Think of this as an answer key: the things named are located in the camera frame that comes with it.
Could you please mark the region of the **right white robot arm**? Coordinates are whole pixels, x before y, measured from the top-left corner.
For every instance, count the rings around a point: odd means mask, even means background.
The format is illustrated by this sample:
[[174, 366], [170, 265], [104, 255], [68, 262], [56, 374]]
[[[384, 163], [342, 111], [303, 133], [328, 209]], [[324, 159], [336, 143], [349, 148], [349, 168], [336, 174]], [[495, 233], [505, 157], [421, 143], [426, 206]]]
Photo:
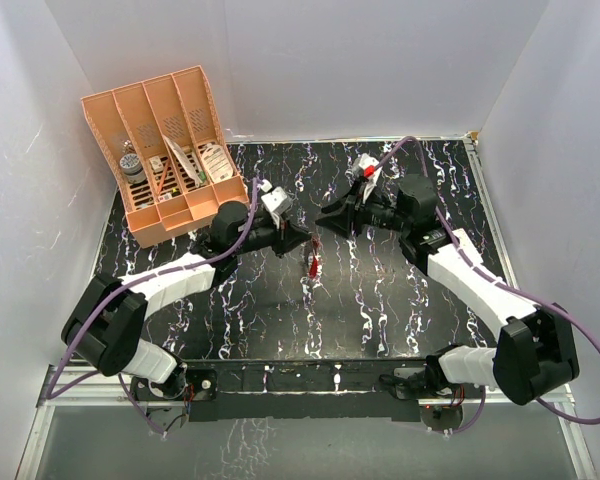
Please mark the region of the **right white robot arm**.
[[366, 226], [395, 231], [404, 257], [423, 275], [450, 290], [489, 328], [493, 348], [452, 344], [427, 356], [422, 371], [404, 380], [382, 382], [420, 398], [451, 395], [461, 384], [500, 389], [526, 405], [579, 376], [570, 322], [564, 312], [512, 293], [482, 267], [482, 259], [461, 229], [451, 231], [439, 217], [432, 182], [417, 174], [404, 177], [394, 200], [373, 191], [364, 177], [325, 206], [317, 225], [344, 238]]

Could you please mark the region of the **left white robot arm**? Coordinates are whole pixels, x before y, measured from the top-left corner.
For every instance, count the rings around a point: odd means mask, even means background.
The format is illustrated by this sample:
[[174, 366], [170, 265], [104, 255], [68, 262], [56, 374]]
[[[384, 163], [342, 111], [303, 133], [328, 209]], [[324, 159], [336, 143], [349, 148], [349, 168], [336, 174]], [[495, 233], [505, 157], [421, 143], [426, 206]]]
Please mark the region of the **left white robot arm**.
[[282, 256], [311, 240], [309, 231], [286, 215], [276, 221], [263, 207], [252, 221], [249, 214], [245, 204], [227, 202], [180, 258], [125, 278], [95, 275], [67, 320], [62, 341], [106, 377], [125, 373], [147, 380], [164, 399], [181, 396], [186, 365], [176, 354], [141, 338], [145, 321], [185, 297], [224, 283], [242, 254], [269, 248]]

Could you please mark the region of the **steel key holder red handle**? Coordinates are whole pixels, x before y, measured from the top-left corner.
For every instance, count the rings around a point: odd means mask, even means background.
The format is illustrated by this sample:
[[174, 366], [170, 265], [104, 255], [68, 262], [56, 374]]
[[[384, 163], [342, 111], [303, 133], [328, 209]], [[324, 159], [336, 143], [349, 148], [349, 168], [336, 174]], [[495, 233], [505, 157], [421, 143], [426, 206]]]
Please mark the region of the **steel key holder red handle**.
[[320, 241], [317, 237], [312, 237], [305, 244], [304, 260], [307, 267], [307, 276], [309, 279], [314, 279], [318, 274], [319, 249]]

